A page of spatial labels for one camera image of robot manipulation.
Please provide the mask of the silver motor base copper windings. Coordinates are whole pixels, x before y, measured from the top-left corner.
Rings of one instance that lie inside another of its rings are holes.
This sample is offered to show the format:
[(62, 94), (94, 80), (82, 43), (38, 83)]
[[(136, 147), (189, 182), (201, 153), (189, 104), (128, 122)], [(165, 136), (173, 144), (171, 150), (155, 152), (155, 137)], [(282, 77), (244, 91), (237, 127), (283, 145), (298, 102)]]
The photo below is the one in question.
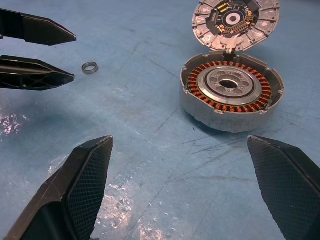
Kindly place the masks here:
[(266, 124), (284, 95), (275, 69), (249, 55), (221, 51), (188, 60), (180, 74), (180, 103), (214, 130), (241, 133)]

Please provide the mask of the grey round disc part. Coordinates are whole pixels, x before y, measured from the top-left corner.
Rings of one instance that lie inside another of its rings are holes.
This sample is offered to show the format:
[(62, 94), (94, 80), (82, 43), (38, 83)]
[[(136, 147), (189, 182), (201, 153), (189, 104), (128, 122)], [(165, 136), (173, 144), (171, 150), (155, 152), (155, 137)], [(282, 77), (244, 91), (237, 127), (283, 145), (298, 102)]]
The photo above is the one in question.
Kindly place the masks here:
[(266, 40), (279, 18), (279, 0), (200, 0), (192, 30), (202, 45), (231, 54)]

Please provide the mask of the blue plastic table cover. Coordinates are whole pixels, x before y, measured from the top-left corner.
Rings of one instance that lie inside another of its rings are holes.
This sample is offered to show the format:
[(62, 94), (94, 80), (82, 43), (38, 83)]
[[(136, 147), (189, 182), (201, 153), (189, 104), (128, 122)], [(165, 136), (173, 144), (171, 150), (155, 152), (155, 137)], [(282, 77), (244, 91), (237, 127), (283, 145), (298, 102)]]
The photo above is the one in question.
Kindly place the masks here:
[(0, 89), (0, 240), (77, 146), (113, 137), (95, 240), (285, 240), (261, 196), (248, 134), (208, 128), (180, 104), (180, 73), (206, 53), (199, 0), (0, 0), (76, 34), (56, 46), (0, 40), (0, 55), (75, 75), (46, 91)]

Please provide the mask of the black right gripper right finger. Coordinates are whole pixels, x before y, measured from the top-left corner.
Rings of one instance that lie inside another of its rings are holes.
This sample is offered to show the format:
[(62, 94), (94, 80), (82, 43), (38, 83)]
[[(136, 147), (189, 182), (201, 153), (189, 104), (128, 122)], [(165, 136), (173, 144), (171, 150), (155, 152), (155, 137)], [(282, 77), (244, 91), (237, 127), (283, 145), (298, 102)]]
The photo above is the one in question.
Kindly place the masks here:
[(250, 135), (247, 147), (261, 196), (285, 240), (320, 240), (320, 167), (278, 140)]

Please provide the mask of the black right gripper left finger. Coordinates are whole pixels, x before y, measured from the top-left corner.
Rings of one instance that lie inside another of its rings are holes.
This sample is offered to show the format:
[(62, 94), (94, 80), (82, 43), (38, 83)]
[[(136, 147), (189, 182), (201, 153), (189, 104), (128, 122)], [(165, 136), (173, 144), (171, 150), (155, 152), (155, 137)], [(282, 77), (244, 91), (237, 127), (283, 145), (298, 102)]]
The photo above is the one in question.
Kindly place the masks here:
[(4, 240), (91, 240), (113, 143), (107, 135), (77, 146), (40, 186)]

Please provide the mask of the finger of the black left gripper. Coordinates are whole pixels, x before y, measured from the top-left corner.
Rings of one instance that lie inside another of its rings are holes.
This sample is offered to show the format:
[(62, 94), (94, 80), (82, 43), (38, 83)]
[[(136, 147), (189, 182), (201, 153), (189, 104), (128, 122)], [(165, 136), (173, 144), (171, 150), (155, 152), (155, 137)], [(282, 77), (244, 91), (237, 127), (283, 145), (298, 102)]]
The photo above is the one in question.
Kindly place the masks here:
[(45, 91), (73, 82), (75, 76), (41, 60), (0, 56), (0, 89)]
[(0, 8), (0, 39), (4, 37), (46, 46), (77, 40), (74, 33), (49, 18)]

